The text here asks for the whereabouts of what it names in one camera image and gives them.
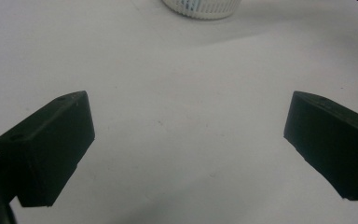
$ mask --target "table surface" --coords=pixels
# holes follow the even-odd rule
[[[243,0],[197,21],[160,0],[0,0],[0,134],[85,90],[96,139],[19,223],[358,223],[283,138],[293,91],[358,112],[358,2]]]

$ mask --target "black object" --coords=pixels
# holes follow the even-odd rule
[[[342,198],[358,200],[358,114],[322,96],[295,91],[284,137]]]
[[[88,95],[70,93],[0,136],[0,218],[14,223],[8,203],[52,206],[94,140]]]

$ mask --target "white table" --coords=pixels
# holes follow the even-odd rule
[[[89,94],[96,139],[19,223],[358,223],[282,137],[293,91],[358,112],[358,2],[243,0],[195,21],[160,0],[0,0],[0,134]]]

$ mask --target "white basket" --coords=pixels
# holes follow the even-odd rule
[[[172,10],[185,16],[215,20],[225,18],[240,4],[241,0],[162,0]]]

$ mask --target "perforated basket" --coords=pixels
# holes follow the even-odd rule
[[[238,7],[241,0],[162,0],[172,10],[185,16],[215,20],[225,18]]]

